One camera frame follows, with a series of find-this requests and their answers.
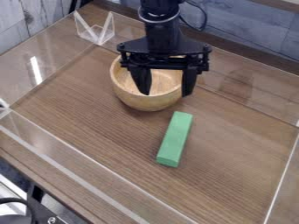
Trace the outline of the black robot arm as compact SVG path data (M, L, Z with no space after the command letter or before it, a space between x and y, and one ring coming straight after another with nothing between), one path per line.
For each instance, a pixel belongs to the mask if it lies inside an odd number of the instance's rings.
M192 94L197 76L209 71L210 46L188 38L180 29L184 0L140 0L141 38L116 46L120 66L130 73L137 90L149 95L153 69L181 71L181 96Z

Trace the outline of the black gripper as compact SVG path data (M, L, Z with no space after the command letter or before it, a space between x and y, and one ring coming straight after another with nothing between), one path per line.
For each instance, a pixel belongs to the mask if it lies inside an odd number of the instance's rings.
M209 70L210 45L180 36L170 49L149 49L145 37L120 43L120 66L130 73L136 88L149 95L152 86L150 69L184 70L181 74L181 96L192 93L197 74Z

